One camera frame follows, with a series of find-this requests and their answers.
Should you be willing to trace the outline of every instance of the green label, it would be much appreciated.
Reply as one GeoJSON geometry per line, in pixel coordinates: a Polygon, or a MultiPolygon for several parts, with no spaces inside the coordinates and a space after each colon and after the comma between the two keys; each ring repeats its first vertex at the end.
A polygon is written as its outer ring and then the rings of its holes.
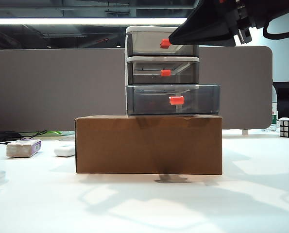
{"type": "Polygon", "coordinates": [[[277,123],[277,116],[272,115],[272,124],[276,124],[276,123],[277,123]]]}

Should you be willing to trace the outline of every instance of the robotic arm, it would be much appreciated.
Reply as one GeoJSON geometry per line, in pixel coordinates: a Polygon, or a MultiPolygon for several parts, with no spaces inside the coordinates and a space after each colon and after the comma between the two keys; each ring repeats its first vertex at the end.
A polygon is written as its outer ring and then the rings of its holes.
{"type": "Polygon", "coordinates": [[[289,0],[200,0],[186,22],[169,40],[174,45],[235,46],[252,41],[249,28],[263,28],[265,38],[289,38],[289,32],[270,34],[269,23],[289,13],[289,0]]]}

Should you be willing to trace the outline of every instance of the plastic drawer unit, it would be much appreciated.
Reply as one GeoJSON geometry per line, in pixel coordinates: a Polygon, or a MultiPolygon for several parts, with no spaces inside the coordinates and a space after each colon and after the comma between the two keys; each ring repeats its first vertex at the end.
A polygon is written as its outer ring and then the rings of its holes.
{"type": "Polygon", "coordinates": [[[220,86],[131,85],[126,87],[128,115],[217,114],[220,86]]]}
{"type": "Polygon", "coordinates": [[[198,57],[127,58],[127,82],[132,84],[193,84],[198,83],[198,57]]]}
{"type": "Polygon", "coordinates": [[[131,26],[126,29],[125,54],[132,56],[194,56],[198,46],[172,45],[168,37],[176,27],[131,26]]]}

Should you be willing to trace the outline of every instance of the bottle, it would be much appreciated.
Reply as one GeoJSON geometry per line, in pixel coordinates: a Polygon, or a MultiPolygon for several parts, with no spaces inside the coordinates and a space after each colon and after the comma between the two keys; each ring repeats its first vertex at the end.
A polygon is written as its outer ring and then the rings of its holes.
{"type": "Polygon", "coordinates": [[[270,130],[275,132],[277,130],[277,94],[274,86],[272,86],[272,124],[270,125],[270,130]]]}

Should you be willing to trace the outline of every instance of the ceiling light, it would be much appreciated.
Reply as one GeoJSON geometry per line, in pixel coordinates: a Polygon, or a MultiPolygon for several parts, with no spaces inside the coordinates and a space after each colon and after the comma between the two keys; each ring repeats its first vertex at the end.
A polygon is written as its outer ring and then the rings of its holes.
{"type": "Polygon", "coordinates": [[[0,25],[173,25],[187,18],[0,18],[0,25]]]}

